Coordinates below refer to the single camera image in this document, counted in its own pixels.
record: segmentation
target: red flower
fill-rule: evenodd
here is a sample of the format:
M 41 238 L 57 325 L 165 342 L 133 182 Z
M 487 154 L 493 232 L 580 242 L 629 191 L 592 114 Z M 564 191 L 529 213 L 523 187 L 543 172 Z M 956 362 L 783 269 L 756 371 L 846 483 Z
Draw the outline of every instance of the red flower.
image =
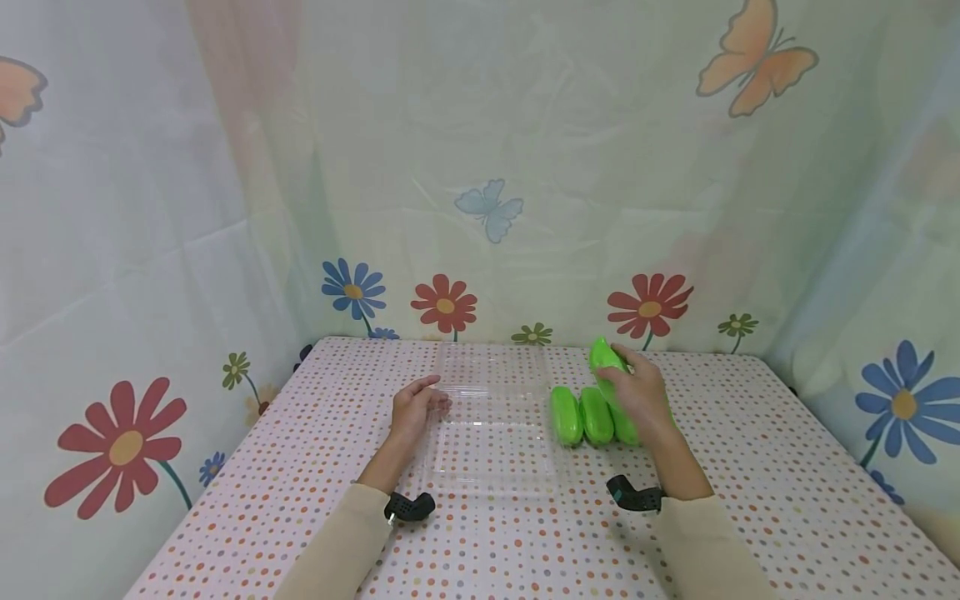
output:
M 663 279 L 660 273 L 649 277 L 649 280 L 646 275 L 634 276 L 634 289 L 639 300 L 623 292 L 610 294 L 607 304 L 629 311 L 607 316 L 607 320 L 612 323 L 626 322 L 616 330 L 617 333 L 630 331 L 630 337 L 636 339 L 646 333 L 647 325 L 650 325 L 652 336 L 663 337 L 670 333 L 670 325 L 666 319 L 679 319 L 684 315 L 687 309 L 684 302 L 693 292 L 693 286 L 677 294 L 680 288 L 684 287 L 686 277 L 674 275 L 667 279 L 665 284 Z
M 133 385 L 130 381 L 117 383 L 110 392 L 110 407 L 116 423 L 103 403 L 90 404 L 86 408 L 86 420 L 96 431 L 74 423 L 60 434 L 57 445 L 64 450 L 99 455 L 54 479 L 43 495 L 47 506 L 56 508 L 66 503 L 104 473 L 107 476 L 100 480 L 80 505 L 78 517 L 87 519 L 96 515 L 117 482 L 120 483 L 120 490 L 113 504 L 117 513 L 126 511 L 133 504 L 134 485 L 141 494 L 152 492 L 156 488 L 157 477 L 147 464 L 147 459 L 169 461 L 180 452 L 179 438 L 150 439 L 186 412 L 183 398 L 177 398 L 154 415 L 154 410 L 169 387 L 170 380 L 166 377 L 150 384 L 134 418 Z
M 413 300 L 410 305 L 417 310 L 428 309 L 420 317 L 423 324 L 436 323 L 442 333 L 449 333 L 453 329 L 463 331 L 467 323 L 477 320 L 472 314 L 476 310 L 477 298 L 473 294 L 461 296 L 466 290 L 467 285 L 463 281 L 454 281 L 453 287 L 450 287 L 446 275 L 434 275 L 433 288 L 425 283 L 418 285 L 417 296 L 423 300 Z

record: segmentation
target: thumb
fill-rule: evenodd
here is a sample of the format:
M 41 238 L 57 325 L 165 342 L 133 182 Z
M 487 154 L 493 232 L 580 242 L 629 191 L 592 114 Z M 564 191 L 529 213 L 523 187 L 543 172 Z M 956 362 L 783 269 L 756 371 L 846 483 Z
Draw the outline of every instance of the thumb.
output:
M 604 367 L 603 369 L 597 369 L 597 376 L 610 381 L 614 386 L 619 386 L 630 378 L 629 373 L 625 373 L 617 367 Z

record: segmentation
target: left hand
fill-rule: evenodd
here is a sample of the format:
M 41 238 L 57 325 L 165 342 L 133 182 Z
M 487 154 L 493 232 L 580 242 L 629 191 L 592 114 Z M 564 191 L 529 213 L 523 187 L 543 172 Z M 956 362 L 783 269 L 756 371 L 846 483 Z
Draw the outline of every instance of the left hand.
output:
M 430 411 L 440 411 L 441 415 L 445 415 L 450 410 L 450 396 L 430 387 L 438 381 L 439 375 L 428 375 L 396 393 L 390 439 L 407 447 L 416 446 L 426 431 Z

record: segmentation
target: fabric backdrop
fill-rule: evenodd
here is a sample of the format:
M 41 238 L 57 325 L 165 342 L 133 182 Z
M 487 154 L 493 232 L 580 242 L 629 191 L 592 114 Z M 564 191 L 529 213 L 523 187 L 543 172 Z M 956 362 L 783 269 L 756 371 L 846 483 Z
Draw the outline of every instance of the fabric backdrop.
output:
M 184 5 L 17 0 L 0 39 L 0 595 L 121 598 L 312 334 Z
M 958 559 L 955 3 L 8 12 L 12 595 L 120 597 L 331 333 L 766 356 Z

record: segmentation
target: table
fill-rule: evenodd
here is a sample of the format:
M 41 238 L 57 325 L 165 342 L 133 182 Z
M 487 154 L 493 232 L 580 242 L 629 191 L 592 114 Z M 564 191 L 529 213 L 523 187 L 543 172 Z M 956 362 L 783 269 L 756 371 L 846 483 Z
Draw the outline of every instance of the table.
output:
M 386 437 L 393 394 L 437 367 L 439 347 L 321 340 L 128 597 L 270 598 Z M 591 385 L 585 349 L 537 351 L 549 385 Z M 956 597 L 957 569 L 762 361 L 647 356 L 781 598 Z M 564 479 L 533 495 L 433 490 L 436 512 L 396 529 L 358 597 L 675 597 L 654 517 L 621 511 L 604 486 L 619 473 L 653 485 L 647 452 L 616 443 L 563 452 Z M 407 495 L 422 474 L 411 467 Z

